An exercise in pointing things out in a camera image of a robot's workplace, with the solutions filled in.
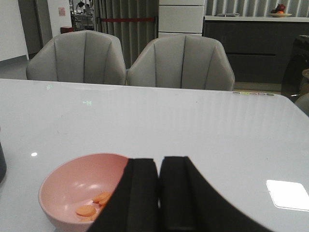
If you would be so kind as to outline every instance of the pink bowl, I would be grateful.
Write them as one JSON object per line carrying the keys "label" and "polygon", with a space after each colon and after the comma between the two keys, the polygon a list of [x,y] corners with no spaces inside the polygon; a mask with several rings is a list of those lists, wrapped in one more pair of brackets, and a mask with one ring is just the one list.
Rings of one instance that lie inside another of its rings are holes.
{"label": "pink bowl", "polygon": [[80,222],[76,208],[92,204],[102,191],[113,192],[128,158],[98,153],[72,159],[52,171],[39,190],[39,202],[51,223],[62,232],[85,232],[91,222]]}

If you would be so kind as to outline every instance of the white cabinet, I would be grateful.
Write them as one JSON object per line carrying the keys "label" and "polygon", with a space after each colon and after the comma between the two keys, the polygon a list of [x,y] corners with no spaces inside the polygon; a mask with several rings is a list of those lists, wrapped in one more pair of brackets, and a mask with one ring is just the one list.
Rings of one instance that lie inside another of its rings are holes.
{"label": "white cabinet", "polygon": [[160,0],[159,37],[169,33],[202,35],[205,0]]}

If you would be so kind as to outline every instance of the small sign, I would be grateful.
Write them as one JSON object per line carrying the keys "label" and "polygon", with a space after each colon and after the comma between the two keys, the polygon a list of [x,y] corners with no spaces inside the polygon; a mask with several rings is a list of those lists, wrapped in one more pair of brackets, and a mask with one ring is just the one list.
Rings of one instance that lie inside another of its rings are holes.
{"label": "small sign", "polygon": [[66,10],[64,7],[59,7],[59,16],[66,16]]}

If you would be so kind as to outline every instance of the chair backrest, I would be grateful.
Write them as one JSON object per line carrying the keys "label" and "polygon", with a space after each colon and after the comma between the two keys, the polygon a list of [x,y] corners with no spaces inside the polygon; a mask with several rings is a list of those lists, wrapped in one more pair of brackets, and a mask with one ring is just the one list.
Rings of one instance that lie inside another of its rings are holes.
{"label": "chair backrest", "polygon": [[123,85],[126,67],[117,37],[83,30],[52,38],[26,74],[29,80]]}
{"label": "chair backrest", "polygon": [[127,73],[132,86],[233,90],[235,77],[222,44],[181,34],[151,41]]}
{"label": "chair backrest", "polygon": [[295,101],[297,105],[306,115],[309,116],[309,93],[301,96]]}

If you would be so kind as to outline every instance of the white table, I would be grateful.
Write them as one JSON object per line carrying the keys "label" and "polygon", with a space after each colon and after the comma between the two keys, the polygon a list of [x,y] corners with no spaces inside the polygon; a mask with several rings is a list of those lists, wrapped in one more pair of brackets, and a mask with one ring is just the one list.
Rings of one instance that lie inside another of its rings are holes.
{"label": "white table", "polygon": [[44,178],[74,157],[189,156],[246,215],[276,232],[307,232],[309,212],[277,208],[267,180],[309,191],[309,118],[274,95],[0,79],[3,232],[56,232],[38,202]]}

